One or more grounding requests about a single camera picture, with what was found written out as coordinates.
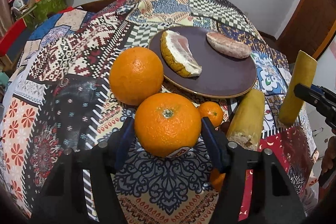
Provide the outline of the person right hand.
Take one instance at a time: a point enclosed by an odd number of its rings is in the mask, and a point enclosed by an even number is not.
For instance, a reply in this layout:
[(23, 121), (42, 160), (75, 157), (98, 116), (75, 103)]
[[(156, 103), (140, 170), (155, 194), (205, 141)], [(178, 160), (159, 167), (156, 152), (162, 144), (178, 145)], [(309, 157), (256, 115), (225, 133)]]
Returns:
[(328, 142), (327, 149), (325, 151), (324, 157), (321, 164), (321, 173), (327, 172), (334, 166), (333, 160), (335, 159), (335, 136), (331, 137)]

